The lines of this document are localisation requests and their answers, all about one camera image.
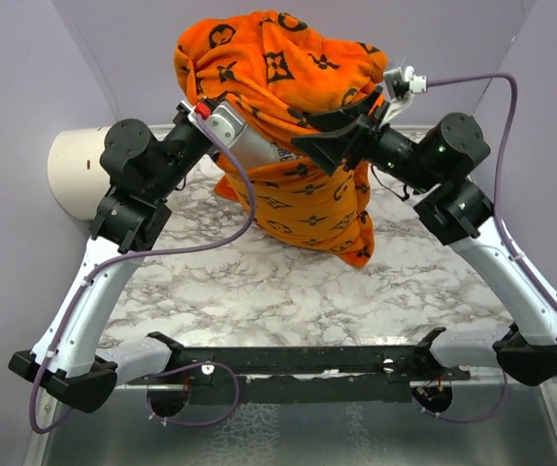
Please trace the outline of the orange patterned pillowcase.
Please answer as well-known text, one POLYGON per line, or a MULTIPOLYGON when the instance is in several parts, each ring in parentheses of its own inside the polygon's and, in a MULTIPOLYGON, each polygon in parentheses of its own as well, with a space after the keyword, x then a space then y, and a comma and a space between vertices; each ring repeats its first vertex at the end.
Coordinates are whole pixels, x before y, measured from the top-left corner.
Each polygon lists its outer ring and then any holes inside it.
POLYGON ((387 64, 378 48, 324 37, 287 13, 206 18, 188 27, 174 52, 187 100, 224 98, 260 136, 300 155, 241 176, 228 156, 217 154, 223 175, 215 193, 241 204, 282 243, 365 266, 375 250, 368 164, 328 176, 291 140, 312 133, 306 114, 339 108, 351 88, 356 95, 348 103, 366 97, 387 64))

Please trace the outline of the white pillow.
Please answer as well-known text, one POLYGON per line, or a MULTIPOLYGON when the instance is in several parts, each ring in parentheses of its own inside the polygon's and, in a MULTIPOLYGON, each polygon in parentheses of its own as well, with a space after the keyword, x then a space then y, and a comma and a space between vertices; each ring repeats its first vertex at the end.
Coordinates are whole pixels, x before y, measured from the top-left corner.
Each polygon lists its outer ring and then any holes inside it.
POLYGON ((231 152, 247 170, 300 158, 299 154, 264 139, 250 126, 231 147, 231 152))

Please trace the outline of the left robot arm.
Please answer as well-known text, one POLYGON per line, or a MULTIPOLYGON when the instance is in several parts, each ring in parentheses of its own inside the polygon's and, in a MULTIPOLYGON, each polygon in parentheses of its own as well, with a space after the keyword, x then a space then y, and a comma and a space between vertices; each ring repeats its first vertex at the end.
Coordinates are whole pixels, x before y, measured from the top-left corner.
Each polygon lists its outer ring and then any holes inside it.
POLYGON ((79 271, 48 330, 9 361, 10 370, 31 384, 31 417, 43 394, 90 414, 121 384, 149 375, 171 383, 180 376, 175 344, 160 334, 113 352, 99 351, 98 344, 124 287, 154 253, 172 214, 168 196, 217 145, 207 126, 214 112, 209 101, 180 103, 163 139, 134 118, 106 133, 99 164, 109 187, 90 222, 79 271))

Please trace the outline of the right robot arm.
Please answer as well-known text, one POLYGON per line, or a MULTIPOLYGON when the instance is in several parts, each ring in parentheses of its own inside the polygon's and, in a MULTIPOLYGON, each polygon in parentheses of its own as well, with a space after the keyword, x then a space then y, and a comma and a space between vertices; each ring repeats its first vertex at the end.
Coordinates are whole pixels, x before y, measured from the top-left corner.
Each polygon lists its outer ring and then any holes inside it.
POLYGON ((469 179, 490 153, 476 120, 451 113, 415 143, 393 129, 379 89, 334 111, 305 115, 310 135, 291 143, 327 175, 368 162, 421 195, 414 209, 439 242, 461 256, 513 323, 494 331, 442 331, 413 357, 434 380, 454 366, 500 368, 520 383, 557 376, 557 295, 511 240, 488 196, 469 179))

